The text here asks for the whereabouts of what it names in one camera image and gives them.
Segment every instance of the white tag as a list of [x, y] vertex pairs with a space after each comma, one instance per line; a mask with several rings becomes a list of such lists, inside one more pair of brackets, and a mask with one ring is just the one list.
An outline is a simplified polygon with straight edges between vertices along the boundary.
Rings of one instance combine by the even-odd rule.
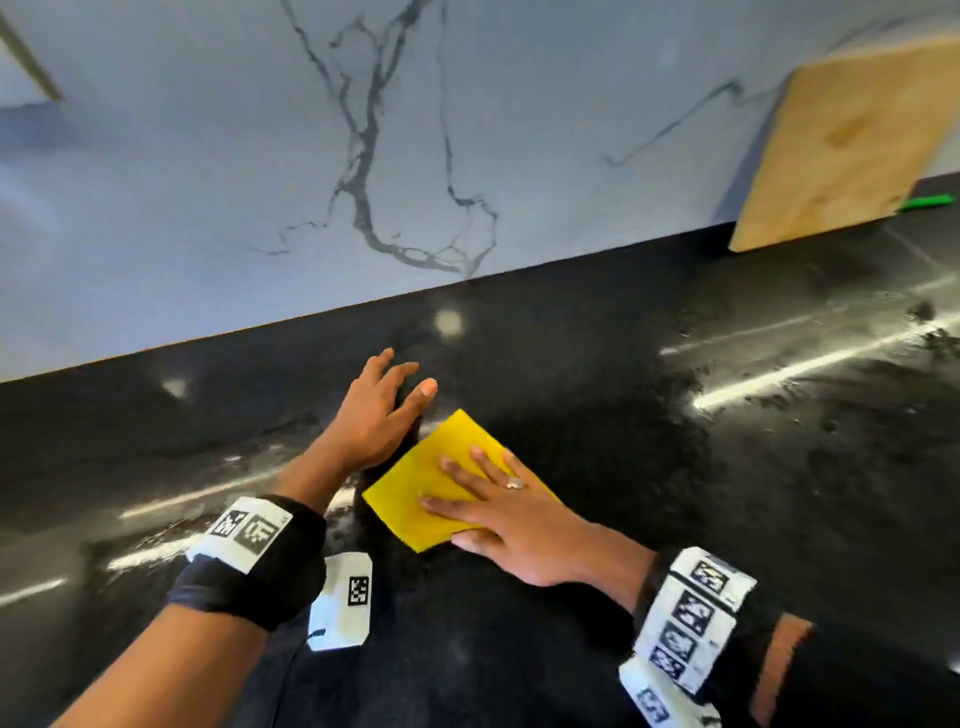
[[704, 590], [705, 594], [718, 599], [734, 612], [739, 611], [743, 600], [756, 586], [756, 579], [737, 570], [698, 546], [685, 548], [670, 567]]
[[656, 728], [703, 728], [720, 723], [720, 714], [709, 703], [697, 705], [670, 678], [646, 659], [634, 654], [620, 666], [620, 684], [643, 717]]
[[357, 551], [326, 559], [324, 590], [310, 607], [307, 644], [314, 652], [363, 644], [370, 634], [373, 561]]
[[231, 505], [186, 557], [203, 554], [219, 559], [243, 573], [250, 573], [264, 551], [274, 542], [293, 516], [275, 503], [242, 496]]
[[634, 652], [690, 693], [713, 669], [736, 619], [668, 575], [647, 613]]

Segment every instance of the yellow sponge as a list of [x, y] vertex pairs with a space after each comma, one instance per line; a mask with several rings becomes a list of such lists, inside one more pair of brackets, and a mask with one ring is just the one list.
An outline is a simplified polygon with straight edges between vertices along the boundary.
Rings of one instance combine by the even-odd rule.
[[479, 446], [499, 468], [509, 472], [503, 463], [503, 446], [458, 409], [364, 492], [364, 499], [376, 515], [417, 553], [449, 541], [458, 531], [480, 527], [427, 513], [418, 503], [423, 496], [477, 500], [453, 482], [438, 464], [440, 456], [446, 455], [472, 473], [482, 475], [470, 458], [471, 445]]

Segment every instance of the wall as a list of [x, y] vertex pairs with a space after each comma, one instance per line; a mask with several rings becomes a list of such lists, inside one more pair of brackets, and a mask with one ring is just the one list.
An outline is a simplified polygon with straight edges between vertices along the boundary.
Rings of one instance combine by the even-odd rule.
[[792, 67], [958, 12], [362, 5], [0, 0], [64, 97], [0, 112], [0, 379], [730, 220]]

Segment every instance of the black countertop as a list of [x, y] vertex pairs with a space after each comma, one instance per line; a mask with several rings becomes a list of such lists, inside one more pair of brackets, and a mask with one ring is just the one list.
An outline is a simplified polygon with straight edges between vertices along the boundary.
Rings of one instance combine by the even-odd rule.
[[[189, 539], [269, 487], [386, 346], [440, 382], [422, 426], [463, 407], [584, 517], [960, 661], [960, 206], [745, 255], [731, 230], [0, 385], [0, 722], [62, 710]], [[616, 679], [626, 614], [450, 546], [415, 555], [364, 481], [327, 547], [373, 557], [371, 636], [296, 652], [278, 725], [642, 724]], [[304, 637], [275, 635], [237, 725], [269, 725]]]

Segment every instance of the cutting board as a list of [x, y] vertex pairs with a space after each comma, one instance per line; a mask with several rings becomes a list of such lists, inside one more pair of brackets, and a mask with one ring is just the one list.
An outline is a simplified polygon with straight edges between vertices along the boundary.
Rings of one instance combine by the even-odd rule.
[[730, 244], [893, 215], [960, 112], [960, 35], [825, 57], [790, 78]]

